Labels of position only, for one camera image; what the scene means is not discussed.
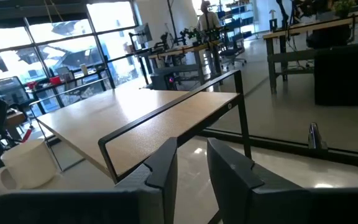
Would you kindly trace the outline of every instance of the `desk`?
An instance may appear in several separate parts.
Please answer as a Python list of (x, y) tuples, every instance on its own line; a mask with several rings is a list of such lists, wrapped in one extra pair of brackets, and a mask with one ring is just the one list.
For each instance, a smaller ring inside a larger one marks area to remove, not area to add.
[(5, 127), (8, 133), (11, 135), (13, 139), (20, 140), (22, 137), (17, 132), (16, 127), (25, 121), (25, 116), (22, 112), (18, 111), (14, 114), (8, 115), (6, 117)]
[[(208, 44), (212, 48), (212, 55), (214, 57), (214, 63), (212, 61), (209, 61), (208, 63), (215, 64), (216, 76), (218, 76), (222, 72), (221, 71), (221, 66), (220, 66), (220, 61), (219, 61), (219, 54), (218, 54), (219, 41), (215, 40), (215, 41), (212, 41), (212, 42), (210, 42)], [(175, 65), (174, 64), (173, 67), (162, 68), (161, 72), (166, 73), (166, 72), (197, 71), (198, 72), (198, 79), (200, 81), (200, 84), (203, 85), (205, 83), (205, 79), (204, 79), (204, 73), (203, 73), (203, 63), (202, 63), (201, 58), (200, 58), (200, 50), (208, 49), (208, 44), (203, 44), (203, 45), (196, 46), (196, 47), (193, 47), (193, 46), (190, 46), (190, 45), (180, 46), (180, 47), (177, 47), (176, 49), (170, 49), (169, 51), (166, 51), (166, 52), (163, 52), (163, 53), (150, 55), (149, 59), (152, 60), (154, 72), (158, 73), (161, 68), (158, 68), (158, 66), (157, 66), (157, 63), (156, 63), (157, 59), (159, 59), (161, 57), (168, 57), (168, 56), (182, 55), (182, 54), (186, 54), (186, 53), (193, 53), (194, 57), (195, 57), (195, 60), (196, 60), (196, 63), (194, 65)]]
[[(332, 21), (316, 21), (308, 24), (296, 24), (291, 26), (288, 31), (287, 30), (278, 30), (276, 32), (271, 32), (269, 34), (266, 34), (263, 36), (263, 38), (266, 40), (266, 47), (267, 47), (267, 61), (268, 61), (268, 70), (269, 70), (269, 79), (270, 79), (270, 89), (272, 94), (276, 94), (277, 90), (277, 84), (276, 84), (276, 78), (279, 75), (282, 75), (283, 81), (287, 80), (287, 75), (289, 74), (295, 74), (295, 73), (313, 73), (313, 70), (306, 69), (306, 70), (297, 70), (297, 71), (291, 71), (288, 70), (288, 62), (293, 62), (297, 60), (309, 60), (314, 59), (314, 56), (320, 51), (320, 50), (326, 50), (326, 49), (311, 49), (311, 50), (302, 50), (297, 52), (290, 52), (287, 53), (286, 50), (286, 35), (289, 34), (300, 34), (307, 31), (312, 30), (318, 30), (318, 29), (325, 29), (330, 27), (336, 27), (346, 24), (352, 24), (353, 23), (353, 17), (355, 22), (358, 22), (358, 12), (353, 12), (349, 14), (348, 18), (345, 19), (336, 19)], [(280, 39), (280, 53), (275, 54), (274, 48), (273, 48), (273, 39), (279, 38)], [(275, 65), (274, 63), (281, 62), (282, 66), (282, 72), (277, 73), (275, 71)]]
[[(234, 73), (236, 81), (241, 79), (240, 71), (229, 72), (215, 79), (214, 82), (209, 81), (206, 86), (220, 82)], [(190, 93), (109, 90), (37, 119), (42, 126), (117, 182), (157, 150), (168, 138), (178, 137), (182, 141), (187, 141), (190, 137), (189, 131), (194, 132), (199, 128), (206, 128), (211, 120), (216, 121), (238, 104), (239, 108), (242, 108), (240, 114), (245, 114), (242, 94), (201, 92), (207, 87), (201, 86), (201, 89)], [(168, 109), (160, 111), (153, 118), (142, 121), (135, 128), (126, 128), (138, 119), (144, 118), (145, 115), (167, 105), (170, 106)], [(122, 128), (126, 129), (126, 132), (112, 141), (106, 141), (107, 155), (103, 154), (99, 149), (99, 140)]]

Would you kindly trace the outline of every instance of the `computer monitor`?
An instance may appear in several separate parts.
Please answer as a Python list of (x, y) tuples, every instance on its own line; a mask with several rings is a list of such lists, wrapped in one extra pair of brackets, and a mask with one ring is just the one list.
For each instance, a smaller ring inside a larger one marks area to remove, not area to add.
[(135, 27), (135, 35), (137, 36), (137, 41), (139, 44), (145, 44), (149, 41), (152, 41), (152, 34), (150, 33), (149, 24), (143, 24), (141, 26)]

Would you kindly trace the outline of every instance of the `window frame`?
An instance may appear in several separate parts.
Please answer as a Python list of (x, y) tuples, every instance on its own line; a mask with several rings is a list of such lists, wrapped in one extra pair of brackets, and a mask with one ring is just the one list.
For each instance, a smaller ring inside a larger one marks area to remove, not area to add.
[(138, 16), (137, 16), (137, 13), (135, 11), (134, 2), (131, 1), (131, 0), (120, 1), (120, 2), (129, 2), (130, 3), (132, 15), (133, 15), (133, 20), (134, 20), (134, 24), (135, 24), (134, 26), (122, 27), (122, 28), (118, 28), (118, 29), (111, 29), (111, 30), (104, 30), (104, 31), (96, 32), (95, 29), (94, 29), (94, 24), (93, 24), (92, 18), (91, 18), (90, 14), (89, 14), (89, 10), (86, 7), (86, 4), (84, 4), (84, 8), (85, 8), (85, 11), (86, 11), (86, 19), (88, 20), (88, 22), (89, 22), (89, 24), (91, 26), (91, 32), (89, 34), (81, 34), (81, 35), (76, 35), (76, 36), (73, 36), (73, 37), (64, 37), (64, 38), (61, 38), (61, 39), (48, 40), (48, 41), (43, 41), (43, 42), (35, 42), (35, 40), (34, 40), (34, 38), (32, 36), (32, 33), (30, 31), (30, 25), (28, 23), (27, 17), (22, 17), (21, 19), (24, 21), (25, 31), (29, 35), (31, 43), (30, 44), (25, 44), (25, 45), (18, 45), (18, 46), (14, 46), (14, 47), (6, 47), (6, 48), (3, 48), (3, 49), (0, 49), (0, 53), (5, 52), (5, 51), (10, 51), (10, 50), (20, 50), (20, 49), (26, 49), (26, 48), (33, 48), (35, 50), (35, 53), (37, 54), (37, 58), (40, 60), (40, 62), (42, 62), (42, 66), (43, 66), (43, 68), (45, 70), (46, 78), (52, 77), (52, 74), (50, 73), (48, 67), (46, 66), (46, 64), (44, 62), (44, 58), (42, 57), (42, 54), (40, 52), (39, 47), (42, 46), (42, 45), (48, 45), (48, 44), (61, 42), (61, 41), (65, 41), (65, 40), (72, 40), (72, 39), (79, 39), (79, 38), (83, 38), (83, 37), (91, 37), (91, 36), (93, 36), (94, 39), (95, 39), (95, 42), (96, 42), (96, 46), (98, 47), (100, 57), (101, 57), (101, 63), (99, 63), (98, 65), (106, 65), (107, 66), (108, 63), (112, 63), (112, 62), (114, 62), (116, 60), (121, 60), (123, 58), (132, 57), (132, 56), (134, 56), (133, 53), (125, 54), (125, 55), (122, 55), (120, 57), (111, 58), (111, 59), (104, 58), (103, 51), (101, 51), (101, 47), (100, 47), (101, 43), (100, 43), (99, 38), (98, 38), (99, 35), (113, 33), (113, 32), (119, 32), (119, 31), (124, 31), (124, 30), (129, 30), (129, 29), (134, 29), (137, 26), (139, 26)]

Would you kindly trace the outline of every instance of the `potted plant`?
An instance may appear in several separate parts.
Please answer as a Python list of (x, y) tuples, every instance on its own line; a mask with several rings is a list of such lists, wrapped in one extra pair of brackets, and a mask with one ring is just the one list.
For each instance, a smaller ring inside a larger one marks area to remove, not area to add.
[(335, 16), (339, 18), (346, 18), (351, 10), (351, 7), (355, 6), (356, 3), (354, 0), (339, 0), (334, 3), (333, 9), (335, 11)]

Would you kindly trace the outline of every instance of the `floor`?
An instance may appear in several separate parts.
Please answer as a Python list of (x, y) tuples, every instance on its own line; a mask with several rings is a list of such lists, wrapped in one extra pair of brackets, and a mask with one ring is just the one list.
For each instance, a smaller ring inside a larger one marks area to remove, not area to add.
[[(304, 41), (305, 36), (296, 37), (298, 49), (305, 48)], [(315, 106), (312, 75), (291, 75), (288, 83), (278, 79), (278, 94), (271, 95), (264, 41), (256, 39), (244, 43), (248, 64), (245, 67), (236, 64), (236, 68), (242, 71), (250, 134), (306, 142), (308, 125), (316, 121), (328, 146), (358, 149), (358, 108)], [(233, 80), (225, 80), (223, 86), (216, 88), (233, 91)], [(230, 113), (213, 127), (238, 131), (237, 112)], [(228, 144), (242, 152), (240, 145)], [(55, 145), (53, 153), (63, 168), (81, 159), (64, 143)], [(358, 187), (358, 167), (259, 148), (252, 148), (252, 157), (256, 163), (302, 187)], [(102, 172), (83, 161), (41, 188), (89, 191), (113, 187), (112, 181)], [(178, 150), (175, 223), (207, 223), (217, 210), (206, 162), (206, 140), (196, 137)]]

